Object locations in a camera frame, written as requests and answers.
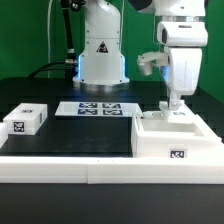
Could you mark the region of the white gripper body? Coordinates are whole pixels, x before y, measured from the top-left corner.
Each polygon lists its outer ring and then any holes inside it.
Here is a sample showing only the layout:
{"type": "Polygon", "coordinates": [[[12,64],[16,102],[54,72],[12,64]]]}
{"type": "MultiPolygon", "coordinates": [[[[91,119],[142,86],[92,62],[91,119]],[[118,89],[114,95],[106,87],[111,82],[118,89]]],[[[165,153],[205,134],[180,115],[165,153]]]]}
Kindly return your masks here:
{"type": "Polygon", "coordinates": [[[161,21],[157,40],[168,55],[162,76],[168,88],[178,95],[193,95],[199,78],[202,50],[208,33],[203,22],[161,21]]]}

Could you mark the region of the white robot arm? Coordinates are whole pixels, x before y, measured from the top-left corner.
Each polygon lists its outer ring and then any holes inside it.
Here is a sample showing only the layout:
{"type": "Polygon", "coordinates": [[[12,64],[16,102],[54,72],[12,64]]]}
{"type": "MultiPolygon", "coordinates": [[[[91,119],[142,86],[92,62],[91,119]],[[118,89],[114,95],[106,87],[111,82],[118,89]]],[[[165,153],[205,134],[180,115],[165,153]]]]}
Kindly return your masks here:
{"type": "MultiPolygon", "coordinates": [[[[59,0],[63,11],[68,57],[74,62],[73,82],[91,89],[112,88],[129,82],[121,53],[121,15],[106,0],[59,0]],[[85,10],[85,48],[76,55],[70,11],[85,10]]],[[[202,48],[208,42],[203,18],[209,0],[128,0],[138,12],[155,16],[155,41],[160,49],[137,58],[139,69],[150,75],[160,69],[167,85],[168,108],[182,106],[181,97],[197,87],[202,48]]]]}

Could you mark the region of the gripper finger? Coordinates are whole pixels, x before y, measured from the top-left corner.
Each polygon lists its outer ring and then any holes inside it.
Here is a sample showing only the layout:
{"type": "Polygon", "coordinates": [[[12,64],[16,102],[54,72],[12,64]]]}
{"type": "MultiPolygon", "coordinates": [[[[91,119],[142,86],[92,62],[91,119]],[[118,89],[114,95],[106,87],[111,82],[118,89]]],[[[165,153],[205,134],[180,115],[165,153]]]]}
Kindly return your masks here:
{"type": "Polygon", "coordinates": [[[170,110],[178,110],[182,106],[181,99],[177,95],[170,95],[168,97],[168,108],[170,110]]]}

